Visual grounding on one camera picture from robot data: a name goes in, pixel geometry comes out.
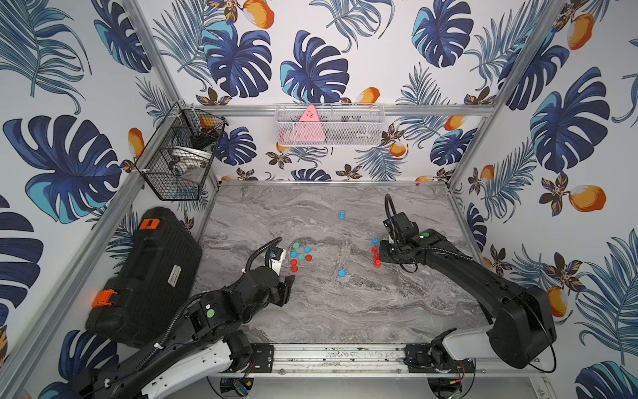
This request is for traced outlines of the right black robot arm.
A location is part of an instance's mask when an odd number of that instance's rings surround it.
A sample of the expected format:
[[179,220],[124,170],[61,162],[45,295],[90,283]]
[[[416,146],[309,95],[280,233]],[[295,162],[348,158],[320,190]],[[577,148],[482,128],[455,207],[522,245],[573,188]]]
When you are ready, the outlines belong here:
[[420,266],[438,271],[470,294],[489,325],[460,331],[451,328],[429,343],[410,344],[405,364],[413,370],[452,369],[467,359],[497,358],[515,369],[532,364],[557,339],[548,295],[536,286],[523,287],[488,271],[433,229],[420,230],[390,195],[384,198],[384,226],[389,233],[378,246],[382,264],[407,273]]

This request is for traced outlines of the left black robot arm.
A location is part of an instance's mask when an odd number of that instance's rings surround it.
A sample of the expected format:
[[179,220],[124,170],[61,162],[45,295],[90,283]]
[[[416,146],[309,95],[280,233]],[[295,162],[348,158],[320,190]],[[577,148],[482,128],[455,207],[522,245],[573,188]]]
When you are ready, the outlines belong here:
[[281,238],[256,249],[240,277],[198,294],[104,291],[96,297],[89,331],[136,348],[124,361],[91,364],[76,378],[79,398],[164,398],[210,372],[254,367],[254,351],[241,327],[270,304],[288,303],[294,276],[280,276]]

